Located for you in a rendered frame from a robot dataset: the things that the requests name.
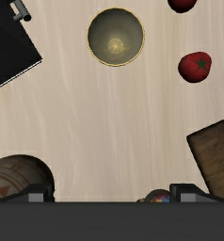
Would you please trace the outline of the brown cutting board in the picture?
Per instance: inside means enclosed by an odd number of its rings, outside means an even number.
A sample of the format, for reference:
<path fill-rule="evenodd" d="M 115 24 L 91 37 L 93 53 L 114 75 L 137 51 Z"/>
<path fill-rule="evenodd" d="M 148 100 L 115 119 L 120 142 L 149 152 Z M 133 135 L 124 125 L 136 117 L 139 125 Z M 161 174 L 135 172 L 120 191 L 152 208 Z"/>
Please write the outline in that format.
<path fill-rule="evenodd" d="M 209 192 L 224 199 L 224 120 L 187 136 L 186 141 Z"/>

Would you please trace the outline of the red tomato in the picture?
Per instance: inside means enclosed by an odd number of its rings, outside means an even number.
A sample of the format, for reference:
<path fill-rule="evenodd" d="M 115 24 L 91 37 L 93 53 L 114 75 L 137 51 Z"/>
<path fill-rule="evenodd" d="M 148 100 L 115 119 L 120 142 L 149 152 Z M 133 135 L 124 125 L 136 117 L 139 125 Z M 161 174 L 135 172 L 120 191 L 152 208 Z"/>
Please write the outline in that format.
<path fill-rule="evenodd" d="M 186 13 L 192 9 L 198 0 L 168 0 L 169 6 L 177 13 Z"/>
<path fill-rule="evenodd" d="M 199 83 L 205 80 L 211 70 L 212 59 L 205 52 L 195 52 L 184 56 L 179 64 L 180 76 L 188 83 Z"/>

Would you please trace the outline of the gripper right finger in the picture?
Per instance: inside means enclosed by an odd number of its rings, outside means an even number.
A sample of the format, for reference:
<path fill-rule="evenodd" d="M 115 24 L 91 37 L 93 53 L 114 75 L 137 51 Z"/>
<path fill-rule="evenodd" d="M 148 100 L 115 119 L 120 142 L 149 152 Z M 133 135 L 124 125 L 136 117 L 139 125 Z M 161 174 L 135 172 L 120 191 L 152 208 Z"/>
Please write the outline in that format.
<path fill-rule="evenodd" d="M 171 184 L 169 192 L 172 202 L 224 202 L 224 199 L 207 194 L 194 184 Z"/>

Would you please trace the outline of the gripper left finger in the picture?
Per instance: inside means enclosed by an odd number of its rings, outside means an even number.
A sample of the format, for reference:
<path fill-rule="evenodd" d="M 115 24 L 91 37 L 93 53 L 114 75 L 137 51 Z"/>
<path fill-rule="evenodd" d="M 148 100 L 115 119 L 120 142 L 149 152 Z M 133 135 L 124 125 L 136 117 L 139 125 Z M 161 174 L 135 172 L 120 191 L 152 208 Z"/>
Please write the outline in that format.
<path fill-rule="evenodd" d="M 32 184 L 18 194 L 0 199 L 0 202 L 53 202 L 54 187 L 45 184 Z"/>

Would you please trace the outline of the grey gold-rimmed bowl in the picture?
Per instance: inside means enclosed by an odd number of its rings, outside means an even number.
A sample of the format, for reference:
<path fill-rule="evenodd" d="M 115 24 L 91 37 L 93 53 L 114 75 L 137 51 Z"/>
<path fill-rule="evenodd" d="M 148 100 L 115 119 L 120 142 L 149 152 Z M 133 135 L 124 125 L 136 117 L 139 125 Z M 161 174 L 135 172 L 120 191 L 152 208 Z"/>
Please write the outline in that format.
<path fill-rule="evenodd" d="M 144 42 L 141 21 L 125 8 L 106 8 L 88 26 L 88 49 L 106 66 L 120 67 L 134 61 Z"/>

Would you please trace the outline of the small multicoloured round object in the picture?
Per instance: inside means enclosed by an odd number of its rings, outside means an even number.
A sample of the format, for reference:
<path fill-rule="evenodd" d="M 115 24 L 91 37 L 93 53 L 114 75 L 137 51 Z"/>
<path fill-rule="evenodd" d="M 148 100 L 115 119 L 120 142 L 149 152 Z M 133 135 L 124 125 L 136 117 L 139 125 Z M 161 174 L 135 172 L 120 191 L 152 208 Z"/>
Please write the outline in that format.
<path fill-rule="evenodd" d="M 155 189 L 137 202 L 170 202 L 170 192 L 166 189 Z"/>

